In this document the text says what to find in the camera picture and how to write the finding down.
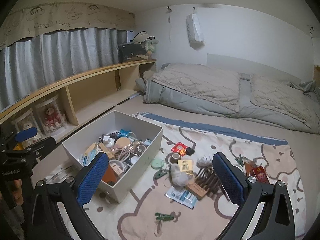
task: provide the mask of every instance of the red packet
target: red packet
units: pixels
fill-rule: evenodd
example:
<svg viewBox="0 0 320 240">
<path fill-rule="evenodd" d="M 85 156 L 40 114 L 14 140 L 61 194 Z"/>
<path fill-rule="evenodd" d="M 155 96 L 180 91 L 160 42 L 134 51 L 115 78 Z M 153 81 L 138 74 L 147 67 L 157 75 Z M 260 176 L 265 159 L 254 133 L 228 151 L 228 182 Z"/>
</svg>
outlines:
<svg viewBox="0 0 320 240">
<path fill-rule="evenodd" d="M 178 142 L 172 149 L 171 151 L 174 153 L 179 153 L 181 156 L 186 155 L 186 149 L 188 146 L 184 145 L 181 142 Z"/>
<path fill-rule="evenodd" d="M 250 171 L 250 176 L 255 177 L 260 183 L 270 184 L 269 179 L 262 166 L 252 168 L 252 170 Z"/>
</svg>

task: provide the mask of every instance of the human hand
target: human hand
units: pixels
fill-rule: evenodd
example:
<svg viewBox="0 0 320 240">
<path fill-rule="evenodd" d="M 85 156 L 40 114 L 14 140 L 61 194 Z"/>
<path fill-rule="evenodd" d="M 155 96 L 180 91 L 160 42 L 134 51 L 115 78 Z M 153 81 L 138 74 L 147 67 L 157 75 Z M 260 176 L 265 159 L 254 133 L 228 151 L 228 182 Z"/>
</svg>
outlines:
<svg viewBox="0 0 320 240">
<path fill-rule="evenodd" d="M 22 188 L 21 188 L 22 180 L 17 179 L 17 180 L 14 180 L 13 182 L 14 182 L 15 189 L 12 191 L 12 196 L 15 199 L 17 205 L 22 205 L 23 204 Z"/>
</svg>

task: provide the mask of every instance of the mint green round object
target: mint green round object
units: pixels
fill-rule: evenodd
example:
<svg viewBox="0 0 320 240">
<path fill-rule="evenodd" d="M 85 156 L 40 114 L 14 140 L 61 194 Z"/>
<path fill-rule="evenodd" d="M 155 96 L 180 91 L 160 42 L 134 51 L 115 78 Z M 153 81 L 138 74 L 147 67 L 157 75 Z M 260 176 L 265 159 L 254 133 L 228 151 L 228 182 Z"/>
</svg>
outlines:
<svg viewBox="0 0 320 240">
<path fill-rule="evenodd" d="M 151 162 L 151 168 L 155 170 L 161 169 L 164 165 L 165 165 L 165 161 L 157 158 L 153 159 Z"/>
</svg>

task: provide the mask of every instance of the bolt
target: bolt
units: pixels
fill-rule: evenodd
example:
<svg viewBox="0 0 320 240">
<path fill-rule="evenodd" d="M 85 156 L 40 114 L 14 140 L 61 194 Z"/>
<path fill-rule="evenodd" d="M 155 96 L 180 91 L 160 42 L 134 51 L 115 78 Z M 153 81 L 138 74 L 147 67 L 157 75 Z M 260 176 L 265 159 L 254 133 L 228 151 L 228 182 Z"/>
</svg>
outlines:
<svg viewBox="0 0 320 240">
<path fill-rule="evenodd" d="M 248 181 L 250 181 L 251 183 L 256 183 L 256 182 L 257 182 L 257 179 L 256 179 L 255 177 L 250 176 L 250 177 L 248 178 Z"/>
<path fill-rule="evenodd" d="M 43 180 L 39 180 L 39 181 L 37 182 L 37 186 L 38 186 L 38 187 L 41 187 L 43 184 L 44 184 L 44 181 L 43 181 Z"/>
<path fill-rule="evenodd" d="M 65 179 L 65 182 L 67 182 L 67 183 L 71 183 L 71 182 L 73 182 L 73 177 L 72 176 L 69 176 L 69 177 L 67 177 L 66 179 Z"/>
<path fill-rule="evenodd" d="M 280 187 L 284 187 L 284 186 L 285 186 L 285 183 L 284 183 L 282 180 L 279 180 L 279 181 L 278 181 L 278 185 L 279 185 Z"/>
</svg>

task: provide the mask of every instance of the gray curtain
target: gray curtain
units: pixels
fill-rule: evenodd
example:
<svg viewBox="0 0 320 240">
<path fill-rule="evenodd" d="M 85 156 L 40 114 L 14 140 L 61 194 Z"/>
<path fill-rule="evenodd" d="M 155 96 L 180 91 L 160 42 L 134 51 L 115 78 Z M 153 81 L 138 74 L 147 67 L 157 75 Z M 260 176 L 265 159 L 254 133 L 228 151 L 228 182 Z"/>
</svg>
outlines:
<svg viewBox="0 0 320 240">
<path fill-rule="evenodd" d="M 0 112 L 57 80 L 118 63 L 127 31 L 76 29 L 17 41 L 0 51 Z"/>
</svg>

